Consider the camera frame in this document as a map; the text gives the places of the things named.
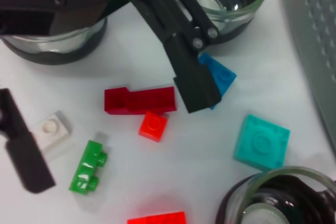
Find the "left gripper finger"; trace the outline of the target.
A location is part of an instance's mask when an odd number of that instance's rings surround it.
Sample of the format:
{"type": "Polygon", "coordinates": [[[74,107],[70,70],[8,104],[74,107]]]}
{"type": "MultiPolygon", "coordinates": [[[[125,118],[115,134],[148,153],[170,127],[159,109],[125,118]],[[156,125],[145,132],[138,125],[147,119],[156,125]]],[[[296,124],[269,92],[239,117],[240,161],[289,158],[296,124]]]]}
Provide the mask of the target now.
{"type": "Polygon", "coordinates": [[[174,82],[188,113],[210,108],[222,96],[198,53],[205,41],[175,0],[129,0],[162,43],[175,72],[174,82]]]}
{"type": "Polygon", "coordinates": [[[1,89],[1,135],[6,138],[6,151],[27,191],[42,193],[56,185],[9,89],[1,89]]]}

